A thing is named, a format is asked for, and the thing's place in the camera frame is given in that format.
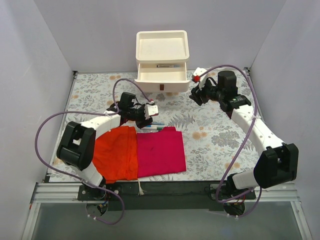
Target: floral tablecloth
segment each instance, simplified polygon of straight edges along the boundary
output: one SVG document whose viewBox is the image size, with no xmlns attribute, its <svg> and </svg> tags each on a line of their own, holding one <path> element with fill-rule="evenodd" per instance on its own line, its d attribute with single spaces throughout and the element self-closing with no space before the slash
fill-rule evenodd
<svg viewBox="0 0 320 240">
<path fill-rule="evenodd" d="M 237 71 L 237 86 L 239 93 L 248 97 L 253 104 L 253 97 L 245 78 Z M 187 72 L 191 79 L 192 71 Z M 217 72 L 210 76 L 217 80 Z M 113 103 L 112 88 L 117 79 L 136 79 L 136 72 L 126 73 L 99 73 L 79 74 L 75 80 L 72 96 L 67 109 L 69 111 L 104 112 Z M 139 102 L 145 99 L 139 90 L 127 81 L 122 81 L 116 88 L 116 99 L 119 100 L 122 92 L 137 95 Z M 228 116 L 220 109 L 219 103 L 209 101 L 198 106 L 189 98 L 188 92 L 148 93 L 159 107 L 159 116 L 153 118 L 155 122 L 175 126 L 183 133 L 186 172 L 158 175 L 141 178 L 142 181 L 203 181 L 220 180 L 245 134 Z M 70 121 L 83 122 L 94 116 L 81 114 L 68 114 L 64 124 Z M 239 158 L 231 169 L 231 173 L 242 172 L 253 168 L 258 160 L 258 154 L 253 144 L 248 141 Z M 76 174 L 61 160 L 54 159 L 53 166 Z M 48 171 L 50 182 L 75 182 L 67 175 Z"/>
</svg>

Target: black base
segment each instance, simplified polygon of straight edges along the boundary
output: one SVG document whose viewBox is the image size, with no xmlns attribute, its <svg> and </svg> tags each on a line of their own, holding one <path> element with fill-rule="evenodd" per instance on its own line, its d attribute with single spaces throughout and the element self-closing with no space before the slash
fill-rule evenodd
<svg viewBox="0 0 320 240">
<path fill-rule="evenodd" d="M 43 183 L 48 184 L 50 181 L 50 175 L 48 173 L 46 173 L 44 179 L 43 179 Z"/>
<path fill-rule="evenodd" d="M 245 213 L 245 203 L 242 204 L 223 204 L 224 211 L 232 216 L 240 216 Z"/>
<path fill-rule="evenodd" d="M 138 196 L 138 182 L 117 182 L 107 184 L 109 190 L 118 190 L 125 202 L 126 210 L 174 210 L 174 209 L 209 209 L 210 211 L 223 211 L 222 204 L 217 203 L 208 196 L 205 188 L 211 184 L 219 184 L 219 181 L 148 181 L 141 182 L 144 195 Z M 85 186 L 80 186 L 79 201 L 96 201 L 94 196 L 83 194 Z M 255 199 L 254 192 L 248 193 L 246 199 Z M 120 211 L 121 203 L 110 195 L 112 203 L 108 211 Z"/>
</svg>

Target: cable tie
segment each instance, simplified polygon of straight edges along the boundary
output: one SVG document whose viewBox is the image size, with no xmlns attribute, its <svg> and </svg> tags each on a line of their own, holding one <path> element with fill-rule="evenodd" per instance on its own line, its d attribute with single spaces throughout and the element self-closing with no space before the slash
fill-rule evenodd
<svg viewBox="0 0 320 240">
<path fill-rule="evenodd" d="M 146 104 L 148 105 L 154 105 L 155 104 L 155 101 L 153 99 L 150 99 L 150 101 L 146 102 Z"/>
<path fill-rule="evenodd" d="M 261 116 L 252 115 L 249 120 L 251 121 L 251 120 L 253 120 L 253 119 L 261 119 Z"/>
<path fill-rule="evenodd" d="M 145 190 L 142 189 L 141 185 L 140 185 L 140 181 L 139 181 L 139 178 L 137 179 L 138 180 L 138 185 L 139 185 L 139 192 L 138 192 L 138 196 L 139 195 L 145 195 L 144 192 L 146 192 Z"/>
<path fill-rule="evenodd" d="M 105 116 L 110 118 L 110 115 L 109 115 L 108 111 L 104 111 L 104 114 L 105 114 Z"/>
</svg>

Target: white drawer unit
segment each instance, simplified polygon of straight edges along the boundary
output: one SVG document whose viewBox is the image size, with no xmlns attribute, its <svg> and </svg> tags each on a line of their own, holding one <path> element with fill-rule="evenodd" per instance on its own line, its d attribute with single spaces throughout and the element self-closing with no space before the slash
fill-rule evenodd
<svg viewBox="0 0 320 240">
<path fill-rule="evenodd" d="M 187 32 L 140 31 L 136 34 L 136 83 L 149 93 L 186 92 L 189 46 Z"/>
</svg>

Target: red clip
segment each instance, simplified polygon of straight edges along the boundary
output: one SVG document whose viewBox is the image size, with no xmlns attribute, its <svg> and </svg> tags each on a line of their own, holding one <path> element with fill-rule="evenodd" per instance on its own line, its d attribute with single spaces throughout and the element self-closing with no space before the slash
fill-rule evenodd
<svg viewBox="0 0 320 240">
<path fill-rule="evenodd" d="M 197 76 L 194 76 L 194 78 L 192 79 L 192 81 L 194 81 L 195 83 L 198 83 L 200 82 L 200 77 L 197 75 Z"/>
</svg>

